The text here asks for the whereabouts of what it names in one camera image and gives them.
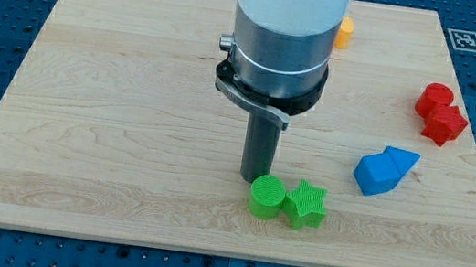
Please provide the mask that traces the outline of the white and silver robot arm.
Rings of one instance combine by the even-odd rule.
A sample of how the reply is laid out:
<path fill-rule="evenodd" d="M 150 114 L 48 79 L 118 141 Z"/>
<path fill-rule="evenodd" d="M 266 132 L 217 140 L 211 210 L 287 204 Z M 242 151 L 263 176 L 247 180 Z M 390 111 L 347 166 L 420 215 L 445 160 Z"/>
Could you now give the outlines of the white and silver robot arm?
<path fill-rule="evenodd" d="M 219 46 L 238 78 L 271 98 L 302 96 L 322 80 L 351 0 L 237 0 Z"/>

